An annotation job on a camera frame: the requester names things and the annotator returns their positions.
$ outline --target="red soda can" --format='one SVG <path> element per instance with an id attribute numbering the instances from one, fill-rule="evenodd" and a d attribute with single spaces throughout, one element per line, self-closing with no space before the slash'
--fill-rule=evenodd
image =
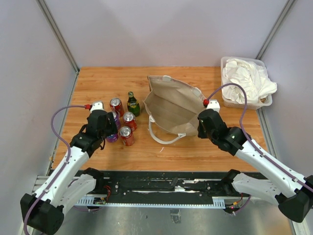
<path id="1" fill-rule="evenodd" d="M 126 112 L 123 116 L 123 121 L 126 126 L 131 128 L 132 131 L 137 129 L 137 124 L 136 124 L 136 117 L 133 113 L 131 112 Z"/>
<path id="2" fill-rule="evenodd" d="M 123 104 L 122 104 L 122 101 L 119 98 L 111 99 L 110 107 L 111 107 L 111 110 L 116 112 L 119 117 L 122 117 L 124 115 Z"/>
<path id="3" fill-rule="evenodd" d="M 123 144 L 125 146 L 131 146 L 134 143 L 134 135 L 132 130 L 128 126 L 123 126 L 119 131 Z"/>

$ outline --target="purple can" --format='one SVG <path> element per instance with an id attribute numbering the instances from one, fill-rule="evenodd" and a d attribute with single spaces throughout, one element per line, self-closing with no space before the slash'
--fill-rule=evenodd
<path id="1" fill-rule="evenodd" d="M 110 135 L 106 138 L 107 142 L 114 143 L 118 139 L 118 134 Z"/>
<path id="2" fill-rule="evenodd" d="M 112 111 L 112 113 L 113 113 L 113 118 L 114 118 L 117 130 L 119 130 L 121 128 L 121 122 L 119 120 L 119 116 L 114 111 Z"/>

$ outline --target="gray wall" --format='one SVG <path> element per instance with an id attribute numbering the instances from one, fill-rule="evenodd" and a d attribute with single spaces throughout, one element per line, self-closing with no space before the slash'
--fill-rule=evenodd
<path id="1" fill-rule="evenodd" d="M 312 9 L 312 0 L 298 1 L 263 58 L 278 83 L 273 104 L 265 108 L 278 158 L 306 176 L 313 174 Z"/>
<path id="2" fill-rule="evenodd" d="M 75 73 L 36 1 L 0 5 L 0 233 L 15 235 L 20 199 L 45 174 L 56 143 L 50 117 L 67 103 Z"/>
<path id="3" fill-rule="evenodd" d="M 255 58 L 286 0 L 46 0 L 79 66 Z"/>

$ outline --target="can lid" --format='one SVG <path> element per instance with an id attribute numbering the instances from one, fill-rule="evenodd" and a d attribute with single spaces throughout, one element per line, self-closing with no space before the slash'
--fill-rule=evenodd
<path id="1" fill-rule="evenodd" d="M 113 113 L 113 118 L 116 119 L 116 112 L 112 111 Z"/>
<path id="2" fill-rule="evenodd" d="M 119 133 L 121 136 L 127 137 L 132 133 L 132 130 L 128 126 L 123 126 Z"/>
<path id="3" fill-rule="evenodd" d="M 125 121 L 132 121 L 135 119 L 135 115 L 132 112 L 126 112 L 123 116 Z"/>
<path id="4" fill-rule="evenodd" d="M 117 105 L 119 105 L 121 103 L 121 100 L 119 99 L 119 98 L 113 98 L 113 99 L 111 99 L 111 101 L 110 101 L 110 105 L 112 105 L 112 106 L 117 106 Z"/>

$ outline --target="metal floor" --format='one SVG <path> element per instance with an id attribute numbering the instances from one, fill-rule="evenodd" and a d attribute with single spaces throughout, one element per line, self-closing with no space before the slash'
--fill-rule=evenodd
<path id="1" fill-rule="evenodd" d="M 237 216 L 221 209 L 107 207 L 98 212 L 71 209 L 56 235 L 291 235 L 276 206 L 255 199 Z"/>

